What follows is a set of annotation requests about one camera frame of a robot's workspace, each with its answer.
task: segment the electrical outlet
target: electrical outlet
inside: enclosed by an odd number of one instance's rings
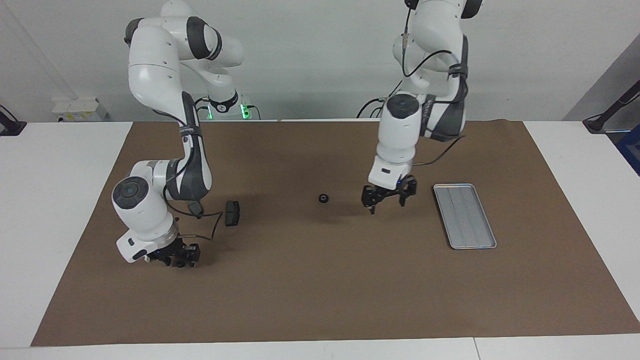
[[[94,97],[84,99],[52,99],[53,115],[57,122],[104,121],[107,110]]]

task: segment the black bracket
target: black bracket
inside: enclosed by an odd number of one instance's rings
[[[202,204],[200,201],[191,201],[188,204],[189,212],[196,217],[196,219],[200,220],[202,218],[202,214],[204,214],[204,209],[202,208]]]
[[[419,0],[404,0],[404,4],[411,10],[415,10],[418,7]]]
[[[592,134],[606,134],[607,132],[604,130],[604,128],[602,127],[602,124],[600,124],[600,122],[597,122],[597,125],[594,125],[593,123],[596,122],[596,120],[583,120],[582,123],[584,124],[584,127],[587,128],[587,130],[592,133]]]
[[[225,206],[225,226],[237,226],[240,221],[240,203],[227,201]]]
[[[189,265],[193,268],[198,260],[200,260],[200,246],[196,243],[187,246],[182,238],[176,238],[171,244],[156,251],[147,254],[151,260],[160,260],[166,266],[173,264],[178,268],[184,268]]]
[[[10,120],[3,112],[0,111],[0,124],[4,126],[4,129],[0,131],[0,136],[18,136],[27,126],[24,121]]]
[[[413,175],[407,175],[398,181],[395,190],[389,190],[377,185],[365,185],[362,188],[362,205],[369,209],[371,215],[376,213],[376,205],[387,197],[399,195],[400,206],[404,206],[408,197],[416,194],[418,182]]]

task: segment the white wall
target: white wall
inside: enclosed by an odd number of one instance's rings
[[[80,95],[114,120],[152,120],[127,86],[131,19],[163,0],[0,0]],[[400,80],[391,43],[402,0],[190,0],[199,16],[239,38],[238,88],[268,118],[354,117]],[[562,119],[640,32],[637,0],[485,0],[466,20],[471,119]],[[52,84],[0,26],[0,102],[27,121],[49,120]],[[186,87],[204,92],[194,76]]]

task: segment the black cap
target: black cap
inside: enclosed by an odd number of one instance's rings
[[[125,210],[135,208],[149,193],[149,183],[142,177],[132,176],[121,180],[113,189],[113,202]]]
[[[418,100],[407,94],[394,95],[387,101],[387,109],[397,119],[405,119],[417,113],[419,108]]]

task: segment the green indicator light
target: green indicator light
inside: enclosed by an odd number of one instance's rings
[[[240,110],[242,110],[243,119],[246,120],[251,117],[251,111],[244,104],[240,104]]]

